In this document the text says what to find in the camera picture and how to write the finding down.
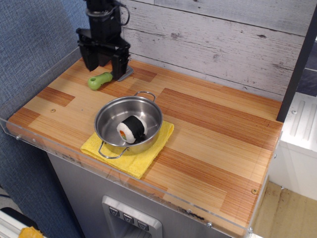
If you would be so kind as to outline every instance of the wood plank pattern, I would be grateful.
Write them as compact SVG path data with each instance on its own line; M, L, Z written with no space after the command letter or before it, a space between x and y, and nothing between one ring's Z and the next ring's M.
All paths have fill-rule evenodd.
M60 92L50 87L46 87L38 94L38 97L54 102L63 107L66 107L68 103L70 103L75 98L74 96Z
M130 65L135 73L127 79L93 91L87 80L111 67L89 72L79 60L10 118L22 128L8 128L29 143L242 237L258 200L252 190L261 190L281 132L282 123L275 120L280 102L134 60ZM94 132L99 109L137 91L153 92L164 120L175 125L141 180L80 152Z
M164 89L157 100L162 112L174 118L199 125L220 134L245 141L264 149L274 150L277 137L272 129L280 124L251 114L244 114L218 104Z

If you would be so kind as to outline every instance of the vent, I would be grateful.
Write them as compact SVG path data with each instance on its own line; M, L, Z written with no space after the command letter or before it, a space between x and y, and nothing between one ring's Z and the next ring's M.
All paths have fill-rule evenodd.
M282 132L281 141L317 152L317 98L296 93Z

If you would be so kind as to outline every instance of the plush sushi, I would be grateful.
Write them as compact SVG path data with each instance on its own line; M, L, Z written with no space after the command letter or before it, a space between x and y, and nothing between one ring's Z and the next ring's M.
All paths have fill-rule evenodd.
M148 133L146 122L138 116L130 116L117 126L117 131L122 140L133 144L137 139Z

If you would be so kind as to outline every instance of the pot rim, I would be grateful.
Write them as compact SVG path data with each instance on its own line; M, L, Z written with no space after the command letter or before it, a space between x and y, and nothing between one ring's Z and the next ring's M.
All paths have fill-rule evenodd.
M160 117L161 117L161 120L160 120L160 123L158 125L158 128L156 130L156 132L151 135L151 137L147 138L146 140L143 140L139 143L136 143L136 144L126 144L126 145L118 145L118 144L114 144L114 143L111 143L109 141L106 141L100 134L99 130L97 130L97 123L98 123L98 120L100 118L100 116L102 115L102 113L104 113L104 111L109 108L111 105L115 105L115 104L119 104L119 103L123 103L123 102L126 102L126 100L142 100L143 102L145 103L149 103L152 107L156 108L160 114ZM95 121L94 121L94 128L95 128L95 132L97 133L98 137L103 141L105 142L106 144L108 145L111 145L111 146L115 146L115 147L134 147L134 146L138 146L138 145L142 145L142 144L145 144L149 141L151 141L159 132L161 126L163 124L163 115L162 115L162 112L161 112L161 109L159 108L159 106L154 102L154 101L151 101L145 97L141 97L141 96L124 96L124 97L120 97L120 98L116 98L116 99L113 99L111 101L109 101L108 103L106 103L96 114L96 117L95 117Z

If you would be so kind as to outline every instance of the yellow dish towel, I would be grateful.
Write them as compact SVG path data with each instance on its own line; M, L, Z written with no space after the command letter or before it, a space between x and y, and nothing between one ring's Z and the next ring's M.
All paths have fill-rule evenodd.
M158 132L158 139L146 151L136 155L122 155L118 159L107 159L101 156L98 152L102 140L94 132L94 134L80 147L80 150L95 159L98 159L106 164L109 164L116 169L119 169L137 179L140 179L148 169L154 158L163 149L170 135L173 133L174 125L163 121ZM105 155L115 157L117 154L111 152L106 146L103 146L101 152Z

